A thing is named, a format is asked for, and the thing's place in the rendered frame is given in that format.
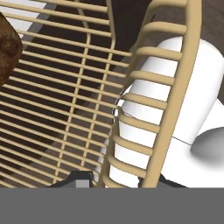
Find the tan wire basket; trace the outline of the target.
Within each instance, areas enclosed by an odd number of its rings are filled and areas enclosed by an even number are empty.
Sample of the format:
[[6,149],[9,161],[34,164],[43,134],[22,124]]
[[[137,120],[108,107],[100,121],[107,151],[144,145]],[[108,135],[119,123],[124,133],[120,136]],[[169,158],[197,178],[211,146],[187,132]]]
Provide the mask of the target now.
[[201,22],[202,0],[0,0],[23,49],[0,84],[0,187],[156,186]]

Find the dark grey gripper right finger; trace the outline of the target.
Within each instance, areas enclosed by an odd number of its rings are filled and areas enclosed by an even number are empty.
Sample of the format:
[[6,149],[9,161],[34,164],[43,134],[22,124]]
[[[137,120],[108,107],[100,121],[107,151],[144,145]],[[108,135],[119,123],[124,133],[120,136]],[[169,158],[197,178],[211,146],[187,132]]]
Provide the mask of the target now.
[[166,179],[163,175],[160,175],[159,181],[157,183],[157,188],[185,188],[184,185],[178,184],[176,182]]

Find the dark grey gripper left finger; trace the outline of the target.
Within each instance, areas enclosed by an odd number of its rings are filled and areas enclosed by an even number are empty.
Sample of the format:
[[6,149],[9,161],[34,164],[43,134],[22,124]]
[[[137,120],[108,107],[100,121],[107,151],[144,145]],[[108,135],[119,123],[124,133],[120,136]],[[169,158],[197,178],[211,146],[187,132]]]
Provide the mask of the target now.
[[93,173],[91,171],[72,171],[66,179],[51,185],[51,188],[92,188]]

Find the brown bread loaf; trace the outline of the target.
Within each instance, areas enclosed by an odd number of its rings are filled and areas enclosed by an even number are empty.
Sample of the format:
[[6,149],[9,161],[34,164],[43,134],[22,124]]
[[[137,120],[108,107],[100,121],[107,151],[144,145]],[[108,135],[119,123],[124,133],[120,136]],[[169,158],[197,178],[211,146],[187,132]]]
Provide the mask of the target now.
[[18,33],[0,12],[0,87],[9,79],[22,55]]

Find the white rounded object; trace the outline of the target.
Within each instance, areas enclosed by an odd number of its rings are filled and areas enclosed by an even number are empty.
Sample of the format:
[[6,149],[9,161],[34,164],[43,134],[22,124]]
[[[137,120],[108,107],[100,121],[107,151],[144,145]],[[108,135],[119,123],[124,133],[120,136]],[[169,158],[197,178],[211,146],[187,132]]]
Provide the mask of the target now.
[[[177,61],[149,57],[141,72],[174,77]],[[199,41],[199,50],[177,124],[166,153],[162,175],[186,187],[224,187],[224,105],[217,99],[224,74],[224,58],[213,45]],[[134,80],[125,94],[138,94],[167,101],[171,87],[149,80]],[[159,125],[163,110],[128,100],[118,102],[126,116]],[[152,148],[156,133],[119,122],[119,137]],[[150,156],[115,144],[115,158],[146,169]],[[137,187],[140,177],[113,165],[109,175],[115,182]]]

